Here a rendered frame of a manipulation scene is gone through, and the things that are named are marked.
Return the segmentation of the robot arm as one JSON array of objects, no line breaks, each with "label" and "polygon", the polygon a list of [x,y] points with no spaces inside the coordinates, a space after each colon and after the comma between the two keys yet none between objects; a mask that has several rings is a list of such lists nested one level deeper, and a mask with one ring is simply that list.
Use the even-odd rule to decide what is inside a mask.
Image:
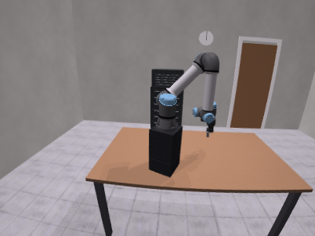
[{"label": "robot arm", "polygon": [[[215,53],[199,54],[192,66],[169,88],[157,95],[159,117],[156,129],[162,132],[174,132],[177,130],[176,103],[177,96],[199,75],[205,75],[205,91],[203,107],[193,109],[194,117],[201,117],[206,123],[214,121],[216,116],[215,86],[219,73],[219,58]],[[214,105],[214,108],[213,108]],[[213,111],[213,114],[212,114]],[[201,113],[202,112],[202,113]]]}]

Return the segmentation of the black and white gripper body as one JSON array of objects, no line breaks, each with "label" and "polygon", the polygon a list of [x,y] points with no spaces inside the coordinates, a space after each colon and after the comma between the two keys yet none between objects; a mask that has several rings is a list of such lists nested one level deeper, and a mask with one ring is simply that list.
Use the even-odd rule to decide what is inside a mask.
[{"label": "black and white gripper body", "polygon": [[[216,115],[216,116],[217,116],[217,115]],[[210,124],[207,123],[207,125],[208,125],[208,132],[209,132],[209,133],[213,133],[213,131],[214,131],[215,118],[216,118],[216,116],[214,116],[214,121],[213,121],[212,123],[210,123]]]}]

